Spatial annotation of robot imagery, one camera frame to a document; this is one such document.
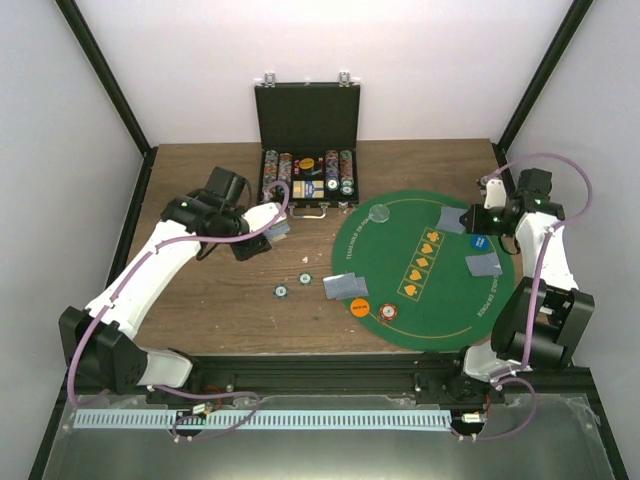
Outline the blue small blind button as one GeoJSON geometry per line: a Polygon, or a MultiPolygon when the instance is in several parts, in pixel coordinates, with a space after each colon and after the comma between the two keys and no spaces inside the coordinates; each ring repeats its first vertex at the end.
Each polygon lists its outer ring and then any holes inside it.
{"type": "Polygon", "coordinates": [[[490,240],[486,235],[475,234],[471,237],[471,247],[478,252],[486,252],[490,246],[490,240]]]}

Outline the grey playing card deck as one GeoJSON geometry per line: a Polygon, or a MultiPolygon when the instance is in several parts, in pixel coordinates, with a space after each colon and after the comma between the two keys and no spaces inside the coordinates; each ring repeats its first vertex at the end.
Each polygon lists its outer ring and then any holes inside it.
{"type": "Polygon", "coordinates": [[[280,224],[272,226],[269,230],[264,232],[265,238],[270,243],[275,243],[284,240],[290,232],[290,225],[288,222],[282,222],[280,224]]]}

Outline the blue poker chip stack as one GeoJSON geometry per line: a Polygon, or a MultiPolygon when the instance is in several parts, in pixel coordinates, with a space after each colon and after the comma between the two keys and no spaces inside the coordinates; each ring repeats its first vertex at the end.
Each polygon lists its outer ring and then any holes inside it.
{"type": "Polygon", "coordinates": [[[274,287],[273,294],[278,299],[284,299],[289,295],[289,288],[287,285],[278,284],[274,287]]]}

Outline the clear dealer button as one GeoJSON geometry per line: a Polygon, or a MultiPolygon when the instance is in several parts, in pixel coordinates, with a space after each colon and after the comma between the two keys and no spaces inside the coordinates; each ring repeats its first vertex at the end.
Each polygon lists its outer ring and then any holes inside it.
{"type": "Polygon", "coordinates": [[[368,218],[377,224],[386,223],[390,218],[390,210],[385,204],[375,204],[370,207],[368,218]]]}

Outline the red poker chip stack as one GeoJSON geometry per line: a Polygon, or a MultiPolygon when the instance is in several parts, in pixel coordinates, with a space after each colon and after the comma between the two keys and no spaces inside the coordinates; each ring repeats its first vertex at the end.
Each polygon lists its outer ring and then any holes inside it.
{"type": "Polygon", "coordinates": [[[390,324],[398,315],[398,307],[393,303],[383,304],[378,311],[378,321],[390,324]]]}

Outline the orange big blind button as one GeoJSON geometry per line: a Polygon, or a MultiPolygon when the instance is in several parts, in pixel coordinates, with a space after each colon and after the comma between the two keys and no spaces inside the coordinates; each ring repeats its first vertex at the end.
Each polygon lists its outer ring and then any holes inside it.
{"type": "Polygon", "coordinates": [[[371,314],[371,304],[366,298],[354,298],[349,305],[350,313],[358,319],[371,314]]]}

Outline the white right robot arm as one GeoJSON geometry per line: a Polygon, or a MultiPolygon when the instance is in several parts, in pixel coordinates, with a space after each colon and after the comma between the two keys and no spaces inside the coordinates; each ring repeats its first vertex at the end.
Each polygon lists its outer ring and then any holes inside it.
{"type": "Polygon", "coordinates": [[[478,184],[484,201],[472,205],[460,223],[468,233],[513,238],[523,277],[490,341],[468,348],[462,367],[445,376],[445,393],[458,403],[471,400],[480,381],[567,367],[595,309],[593,296],[579,289],[569,268],[563,241],[568,219],[550,198],[551,173],[525,169],[513,192],[496,174],[478,184]]]}

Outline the round green poker mat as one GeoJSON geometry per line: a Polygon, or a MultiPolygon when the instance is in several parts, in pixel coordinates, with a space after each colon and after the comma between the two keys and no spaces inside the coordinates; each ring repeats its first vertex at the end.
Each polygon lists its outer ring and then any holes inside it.
{"type": "Polygon", "coordinates": [[[364,277],[371,314],[360,324],[385,342],[414,351],[453,352],[483,341],[517,283],[510,255],[488,237],[486,252],[471,247],[471,234],[436,229],[442,206],[468,204],[436,192],[404,190],[360,204],[346,218],[332,248],[335,275],[364,277]],[[375,204],[390,210],[386,223],[369,220],[375,204]],[[502,274],[473,277],[467,256],[496,252],[502,274]],[[385,303],[398,307],[390,324],[378,321],[385,303]]]}

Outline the chip row far left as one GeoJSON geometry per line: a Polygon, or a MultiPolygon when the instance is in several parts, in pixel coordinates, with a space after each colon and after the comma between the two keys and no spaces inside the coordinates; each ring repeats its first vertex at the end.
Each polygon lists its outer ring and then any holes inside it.
{"type": "Polygon", "coordinates": [[[267,150],[265,152],[261,188],[264,202],[268,202],[272,198],[270,185],[278,178],[278,160],[279,155],[276,150],[267,150]]]}

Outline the chip row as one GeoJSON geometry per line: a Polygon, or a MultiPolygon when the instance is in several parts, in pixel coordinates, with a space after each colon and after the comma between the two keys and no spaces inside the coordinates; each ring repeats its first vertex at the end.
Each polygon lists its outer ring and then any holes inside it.
{"type": "Polygon", "coordinates": [[[339,153],[340,191],[345,196],[354,193],[353,154],[351,150],[341,150],[339,153]]]}
{"type": "Polygon", "coordinates": [[[276,150],[267,150],[265,152],[261,188],[264,202],[268,202],[272,198],[270,185],[278,178],[278,160],[279,155],[276,150]]]}
{"type": "Polygon", "coordinates": [[[339,154],[336,150],[328,150],[325,154],[325,186],[329,191],[340,188],[339,154]]]}
{"type": "Polygon", "coordinates": [[[288,152],[279,154],[277,180],[291,187],[293,168],[293,155],[288,152]]]}

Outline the yellow dealer chip in case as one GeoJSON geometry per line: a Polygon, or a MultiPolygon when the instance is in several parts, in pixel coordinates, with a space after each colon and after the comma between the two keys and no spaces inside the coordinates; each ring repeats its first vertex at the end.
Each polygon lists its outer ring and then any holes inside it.
{"type": "Polygon", "coordinates": [[[311,169],[314,166],[314,160],[312,158],[302,159],[299,163],[301,169],[311,169]]]}

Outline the chip row far right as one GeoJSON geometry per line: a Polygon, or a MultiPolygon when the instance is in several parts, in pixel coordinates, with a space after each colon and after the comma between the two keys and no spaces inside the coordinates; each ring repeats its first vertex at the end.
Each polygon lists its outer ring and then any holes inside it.
{"type": "Polygon", "coordinates": [[[351,150],[341,150],[339,153],[340,191],[345,196],[354,193],[353,154],[351,150]]]}

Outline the black poker chip case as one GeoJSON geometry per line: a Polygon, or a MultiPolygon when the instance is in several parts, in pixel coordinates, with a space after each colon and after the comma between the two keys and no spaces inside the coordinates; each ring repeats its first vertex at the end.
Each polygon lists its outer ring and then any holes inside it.
{"type": "Polygon", "coordinates": [[[360,203],[357,163],[357,134],[360,113],[361,85],[347,72],[334,82],[278,82],[273,73],[254,86],[257,119],[261,143],[261,163],[257,201],[263,201],[262,171],[265,152],[293,155],[292,182],[276,180],[270,185],[270,201],[288,200],[288,209],[298,218],[322,218],[331,208],[346,210],[360,203]],[[345,196],[340,188],[329,191],[325,186],[323,199],[292,198],[294,180],[322,180],[325,184],[325,154],[328,150],[351,150],[353,154],[354,193],[345,196]],[[301,169],[300,161],[312,158],[311,169],[301,169]]]}

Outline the light blue slotted strip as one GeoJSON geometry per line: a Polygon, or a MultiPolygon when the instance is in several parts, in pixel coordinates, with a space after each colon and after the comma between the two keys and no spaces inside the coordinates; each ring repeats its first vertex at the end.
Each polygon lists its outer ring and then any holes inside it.
{"type": "MultiPolygon", "coordinates": [[[[72,416],[75,429],[169,429],[178,410],[82,409],[72,416]]],[[[178,423],[185,430],[401,430],[447,431],[452,422],[443,410],[220,410],[205,418],[178,423]]]]}

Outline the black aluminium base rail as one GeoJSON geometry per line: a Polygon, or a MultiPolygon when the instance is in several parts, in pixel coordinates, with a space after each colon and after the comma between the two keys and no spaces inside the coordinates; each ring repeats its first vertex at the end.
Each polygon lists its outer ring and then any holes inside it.
{"type": "Polygon", "coordinates": [[[251,391],[270,395],[407,395],[420,404],[478,406],[486,398],[523,393],[510,383],[500,392],[462,375],[458,354],[209,355],[194,358],[183,390],[194,394],[251,391]]]}

